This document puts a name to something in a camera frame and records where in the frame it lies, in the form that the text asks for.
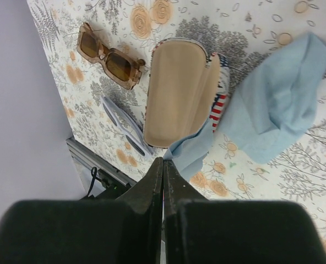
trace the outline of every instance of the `brown sunglasses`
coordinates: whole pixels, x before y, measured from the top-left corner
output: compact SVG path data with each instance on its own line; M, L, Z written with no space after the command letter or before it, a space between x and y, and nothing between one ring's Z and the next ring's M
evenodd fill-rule
M90 63L102 64L104 72L126 90L131 90L140 81L142 72L139 69L145 61L133 60L116 48L107 48L88 23L80 27L77 51Z

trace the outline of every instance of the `sunglasses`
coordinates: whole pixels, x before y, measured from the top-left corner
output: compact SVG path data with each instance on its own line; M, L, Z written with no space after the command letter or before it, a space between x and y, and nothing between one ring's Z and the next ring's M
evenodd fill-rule
M133 148L139 152L145 158L151 158L153 151L143 140L143 133L140 128L136 125L135 121L123 110L121 110L110 98L101 96L101 104L106 112L107 116L112 120L113 124L118 127L122 133L124 133L127 141L133 146ZM138 135L139 140L133 136L119 121L119 118L115 115L118 113L135 131Z
M133 60L115 48L107 48L88 23L80 27L77 51L90 63L102 64L104 72L126 90L131 90L140 81L142 72L139 68L145 61Z

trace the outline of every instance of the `brown lens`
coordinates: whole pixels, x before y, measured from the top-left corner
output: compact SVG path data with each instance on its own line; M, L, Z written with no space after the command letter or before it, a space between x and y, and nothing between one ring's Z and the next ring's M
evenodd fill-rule
M81 39L81 50L89 57L95 58L98 55L96 40L87 32L84 32Z
M131 72L130 63L117 53L109 53L107 58L107 69L122 81L128 81Z

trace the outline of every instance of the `floral tablecloth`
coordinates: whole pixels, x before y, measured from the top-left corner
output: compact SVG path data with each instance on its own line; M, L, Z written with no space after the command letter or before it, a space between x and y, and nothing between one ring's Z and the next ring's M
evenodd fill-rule
M231 92L262 60L297 35L313 31L326 41L326 0L28 0L35 25L76 140L139 180L144 160L100 107L110 96L142 127L154 46L168 37L200 41L230 62ZM125 91L101 65L76 52L88 21L110 47L147 62L140 84ZM155 150L162 156L164 150ZM209 199L290 200L313 219L326 248L326 75L318 89L313 126L268 164L256 164L225 135L191 184Z

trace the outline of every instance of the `sunglasses frame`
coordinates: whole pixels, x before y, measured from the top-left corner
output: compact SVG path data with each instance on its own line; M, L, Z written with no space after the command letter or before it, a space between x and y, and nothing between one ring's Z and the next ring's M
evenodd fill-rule
M94 58L88 56L81 49L81 42L82 42L82 37L83 37L84 33L89 34L96 41L96 44L98 47L98 53L97 53L97 56ZM80 27L79 37L78 37L78 41L77 41L77 52L82 57L84 57L86 60L88 60L90 63L102 64L105 74L108 75L108 77L110 77L113 81L115 81L117 84L119 84L126 90L132 90L132 88L134 88L134 86L140 82L142 72L139 70L139 68L141 66L145 65L144 60L142 60L142 59L133 60L132 58L127 56L125 53L119 51L116 48L108 49L101 42L101 40L93 33L93 30L89 23L84 23ZM120 57L124 58L127 62L129 62L130 66L131 66L129 80L123 81L109 71L109 69L107 67L107 59L111 53L115 53L115 54L119 55Z
M130 140L132 140L134 142L134 144L140 148L140 150L144 153L144 155L142 155L138 150L136 150L135 146L133 146L133 148L140 153L140 155L142 155L144 158L152 158L153 155L153 151L152 148L150 146L148 146L144 139L143 139L143 133L141 131L141 129L136 125L136 122L123 110L121 110L109 97L106 96L100 96L100 100L101 100L101 104L105 110L105 112L111 115L111 117L109 117L111 120L114 119L114 121L112 120L113 124L119 128L121 130L121 132L127 136L128 138L130 138ZM132 133L130 133L121 123L119 118L116 116L116 113L119 114L129 125L130 127L132 127L134 129L134 131L136 132L136 134L139 137L139 141L136 139L136 137L134 137L132 135Z

